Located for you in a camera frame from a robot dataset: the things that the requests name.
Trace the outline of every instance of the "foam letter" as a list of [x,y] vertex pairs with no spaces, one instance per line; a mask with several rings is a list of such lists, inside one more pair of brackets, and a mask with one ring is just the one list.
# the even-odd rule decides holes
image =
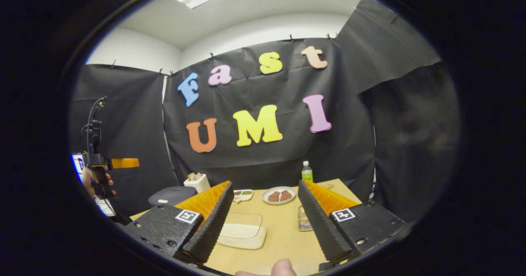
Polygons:
[[323,54],[321,49],[314,49],[313,46],[308,46],[304,50],[301,50],[300,53],[307,56],[307,60],[313,68],[324,69],[329,65],[326,60],[320,60],[319,55]]
[[310,118],[312,119],[310,131],[312,133],[329,130],[332,127],[330,122],[327,122],[327,119],[325,118],[325,112],[323,111],[321,100],[323,100],[323,95],[321,94],[307,96],[303,99],[303,102],[309,107]]
[[259,57],[259,63],[261,63],[259,69],[261,72],[263,74],[279,72],[283,68],[283,63],[278,58],[279,54],[277,52],[263,53]]
[[219,83],[227,84],[232,80],[230,76],[230,66],[227,64],[213,68],[210,74],[212,74],[212,76],[208,78],[208,84],[210,85],[218,85]]
[[251,141],[247,135],[248,133],[256,143],[259,143],[261,132],[263,130],[265,131],[265,134],[263,135],[263,141],[266,143],[282,139],[283,134],[279,133],[278,123],[276,123],[277,109],[278,107],[274,106],[273,104],[263,106],[259,111],[257,121],[255,121],[246,110],[235,112],[232,117],[237,120],[237,128],[239,131],[239,140],[237,141],[237,145],[239,147],[243,147],[245,145],[251,144]]
[[206,126],[206,130],[208,132],[208,143],[205,144],[201,143],[201,140],[199,139],[199,126],[201,126],[201,123],[192,122],[186,125],[188,136],[190,137],[190,147],[192,147],[194,151],[206,153],[214,150],[216,147],[216,122],[217,119],[214,117],[203,121],[203,124]]
[[193,90],[197,91],[197,74],[192,73],[188,76],[180,85],[177,90],[181,91],[182,96],[186,99],[186,106],[190,106],[199,97],[199,93],[194,93]]

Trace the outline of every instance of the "brown food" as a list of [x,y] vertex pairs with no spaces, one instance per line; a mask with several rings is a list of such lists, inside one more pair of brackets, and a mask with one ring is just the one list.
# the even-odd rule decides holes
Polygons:
[[292,197],[293,196],[291,195],[291,193],[289,193],[288,190],[284,190],[283,192],[281,192],[281,200],[280,201],[286,201],[286,200],[289,200]]
[[272,193],[272,194],[268,197],[268,201],[271,201],[271,202],[279,202],[279,192],[276,191],[276,192]]

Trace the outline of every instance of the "white ceiling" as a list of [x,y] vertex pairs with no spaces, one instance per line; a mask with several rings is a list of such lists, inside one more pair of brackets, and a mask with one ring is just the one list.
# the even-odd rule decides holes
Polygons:
[[154,0],[120,27],[146,33],[184,50],[200,38],[268,16],[325,13],[350,16],[359,0],[212,0],[195,9]]

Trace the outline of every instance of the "plastic bottle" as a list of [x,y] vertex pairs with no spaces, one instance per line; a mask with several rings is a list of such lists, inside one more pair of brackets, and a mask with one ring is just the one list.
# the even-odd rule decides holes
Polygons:
[[310,169],[308,161],[303,161],[303,169],[301,170],[301,178],[306,181],[314,182],[312,178],[312,169]]

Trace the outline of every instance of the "pink letter i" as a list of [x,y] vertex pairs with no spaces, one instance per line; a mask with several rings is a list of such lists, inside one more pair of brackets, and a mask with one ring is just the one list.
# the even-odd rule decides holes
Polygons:
[[303,102],[309,107],[310,118],[312,119],[310,131],[313,133],[329,130],[332,127],[330,122],[327,122],[327,119],[325,118],[325,112],[321,105],[322,100],[323,95],[321,94],[314,94],[313,96],[307,96],[303,99]]

